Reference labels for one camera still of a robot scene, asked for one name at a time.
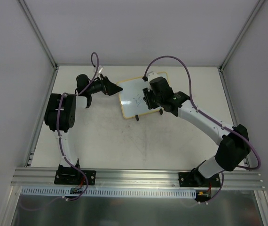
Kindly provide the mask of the aluminium mounting rail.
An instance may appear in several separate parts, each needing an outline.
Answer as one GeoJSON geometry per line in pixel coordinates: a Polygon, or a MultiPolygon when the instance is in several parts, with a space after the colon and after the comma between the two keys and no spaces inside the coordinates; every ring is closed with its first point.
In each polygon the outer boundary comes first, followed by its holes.
{"type": "MultiPolygon", "coordinates": [[[[96,187],[168,189],[180,186],[176,170],[96,169],[96,187]]],[[[56,168],[18,167],[12,186],[52,186],[56,168]]],[[[265,190],[263,178],[256,171],[225,172],[225,190],[265,190]]]]}

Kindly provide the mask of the yellow framed small whiteboard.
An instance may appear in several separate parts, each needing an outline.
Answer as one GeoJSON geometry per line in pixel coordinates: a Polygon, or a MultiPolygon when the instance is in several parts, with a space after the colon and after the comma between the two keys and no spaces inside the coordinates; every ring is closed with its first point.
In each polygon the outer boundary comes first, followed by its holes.
{"type": "Polygon", "coordinates": [[[122,115],[125,119],[134,118],[136,114],[142,114],[155,109],[149,110],[146,102],[143,100],[143,89],[148,88],[149,84],[144,82],[142,77],[136,77],[128,80],[119,81],[118,86],[123,90],[119,92],[122,115]]]}

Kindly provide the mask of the left aluminium frame post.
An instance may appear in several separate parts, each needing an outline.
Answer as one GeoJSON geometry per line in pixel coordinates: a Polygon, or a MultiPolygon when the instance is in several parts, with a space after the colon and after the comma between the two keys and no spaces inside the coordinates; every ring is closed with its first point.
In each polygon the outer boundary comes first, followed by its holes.
{"type": "Polygon", "coordinates": [[[44,39],[44,37],[43,37],[43,35],[42,35],[37,23],[36,23],[32,13],[31,13],[31,10],[30,10],[27,2],[25,0],[17,0],[17,2],[19,4],[19,6],[21,7],[21,10],[23,11],[27,21],[29,22],[30,27],[32,28],[35,36],[37,37],[38,42],[41,45],[44,53],[46,54],[47,59],[49,60],[51,66],[56,69],[57,68],[57,62],[55,61],[55,59],[54,59],[54,57],[53,57],[53,55],[52,55],[47,43],[46,43],[46,41],[45,41],[45,39],[44,39]]]}

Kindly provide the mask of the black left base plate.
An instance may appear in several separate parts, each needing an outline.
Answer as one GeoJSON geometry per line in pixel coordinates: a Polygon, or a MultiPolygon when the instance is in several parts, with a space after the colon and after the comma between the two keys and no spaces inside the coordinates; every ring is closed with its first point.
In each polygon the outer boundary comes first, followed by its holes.
{"type": "Polygon", "coordinates": [[[95,170],[82,170],[82,173],[80,173],[73,167],[64,167],[59,165],[55,174],[54,184],[77,186],[82,182],[83,185],[86,185],[86,179],[83,174],[87,177],[88,185],[94,186],[96,178],[95,170]]]}

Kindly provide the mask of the aluminium frame post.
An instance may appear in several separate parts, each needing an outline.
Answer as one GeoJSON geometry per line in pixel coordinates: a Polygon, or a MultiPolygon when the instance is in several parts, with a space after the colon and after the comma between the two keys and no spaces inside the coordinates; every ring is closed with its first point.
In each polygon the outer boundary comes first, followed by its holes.
{"type": "Polygon", "coordinates": [[[30,27],[32,28],[35,36],[37,37],[38,42],[41,45],[44,53],[46,54],[47,59],[49,60],[51,66],[56,69],[57,68],[57,62],[55,61],[55,59],[54,59],[54,57],[53,57],[53,55],[52,55],[47,43],[46,43],[46,41],[45,41],[45,39],[44,39],[44,37],[43,37],[43,35],[42,35],[37,23],[36,23],[32,13],[31,13],[31,10],[30,10],[27,2],[25,0],[17,0],[17,2],[19,4],[19,6],[21,7],[21,10],[23,11],[27,21],[29,22],[30,27]]]}
{"type": "Polygon", "coordinates": [[[229,63],[230,59],[234,55],[236,49],[238,48],[240,42],[242,41],[243,37],[246,35],[247,31],[251,27],[253,21],[255,20],[256,16],[260,12],[261,8],[265,4],[266,0],[258,0],[255,4],[255,6],[252,8],[248,18],[244,22],[242,28],[240,29],[238,35],[236,36],[234,42],[232,43],[229,51],[227,52],[225,58],[223,59],[221,65],[219,66],[219,70],[221,72],[224,71],[226,68],[227,64],[229,63]]]}

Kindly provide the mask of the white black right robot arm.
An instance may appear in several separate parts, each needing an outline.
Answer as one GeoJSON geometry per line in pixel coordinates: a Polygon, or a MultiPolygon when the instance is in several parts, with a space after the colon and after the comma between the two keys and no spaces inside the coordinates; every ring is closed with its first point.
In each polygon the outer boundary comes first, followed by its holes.
{"type": "Polygon", "coordinates": [[[144,88],[144,101],[149,109],[161,107],[164,111],[190,122],[218,146],[216,154],[194,168],[186,180],[198,186],[205,186],[211,177],[223,172],[233,171],[250,153],[247,129],[243,125],[227,130],[216,119],[207,116],[193,106],[191,98],[185,93],[173,92],[166,78],[162,76],[144,77],[148,87],[144,88]]]}

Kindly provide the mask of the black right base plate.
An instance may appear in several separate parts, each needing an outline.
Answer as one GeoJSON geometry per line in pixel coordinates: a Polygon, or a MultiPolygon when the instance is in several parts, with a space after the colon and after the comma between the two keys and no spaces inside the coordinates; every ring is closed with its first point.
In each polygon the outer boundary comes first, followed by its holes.
{"type": "Polygon", "coordinates": [[[210,178],[203,177],[199,172],[179,172],[178,180],[180,187],[214,187],[221,186],[219,174],[214,174],[210,178]]]}

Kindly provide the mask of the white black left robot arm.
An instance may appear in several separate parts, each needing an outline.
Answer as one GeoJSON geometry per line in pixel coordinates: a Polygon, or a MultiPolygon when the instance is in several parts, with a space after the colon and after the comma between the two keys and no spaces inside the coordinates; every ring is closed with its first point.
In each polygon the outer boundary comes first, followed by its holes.
{"type": "Polygon", "coordinates": [[[79,108],[88,109],[92,103],[92,95],[102,92],[112,96],[123,90],[102,74],[93,79],[80,74],[76,77],[75,94],[50,95],[44,115],[44,123],[54,133],[61,160],[56,171],[56,185],[88,185],[92,173],[81,172],[79,158],[75,150],[71,134],[76,124],[76,113],[79,108]]]}

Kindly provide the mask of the right aluminium frame post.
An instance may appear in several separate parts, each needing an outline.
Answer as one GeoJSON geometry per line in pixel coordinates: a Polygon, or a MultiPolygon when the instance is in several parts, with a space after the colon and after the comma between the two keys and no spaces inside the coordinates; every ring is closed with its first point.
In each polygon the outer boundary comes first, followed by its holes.
{"type": "Polygon", "coordinates": [[[221,72],[224,71],[226,68],[227,64],[229,63],[230,59],[234,55],[236,49],[238,48],[240,42],[242,41],[243,37],[246,35],[247,31],[251,27],[253,21],[255,20],[256,16],[260,12],[261,8],[265,4],[266,0],[258,0],[255,4],[255,6],[252,8],[248,18],[244,22],[242,28],[240,29],[238,35],[236,36],[234,42],[232,43],[229,51],[227,52],[225,58],[223,59],[221,65],[219,66],[219,70],[221,72]]]}

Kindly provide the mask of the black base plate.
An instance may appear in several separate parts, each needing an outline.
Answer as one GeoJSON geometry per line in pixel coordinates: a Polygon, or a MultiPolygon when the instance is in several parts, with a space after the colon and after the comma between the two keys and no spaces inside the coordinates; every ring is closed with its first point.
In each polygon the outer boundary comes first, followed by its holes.
{"type": "Polygon", "coordinates": [[[82,173],[80,173],[73,167],[64,167],[59,165],[55,174],[54,184],[77,186],[82,182],[83,185],[86,185],[86,179],[83,174],[87,177],[88,185],[94,186],[96,178],[95,170],[82,170],[82,173]]]}
{"type": "Polygon", "coordinates": [[[178,180],[180,187],[214,187],[221,186],[219,174],[214,174],[210,178],[203,177],[199,172],[179,172],[178,180]]]}

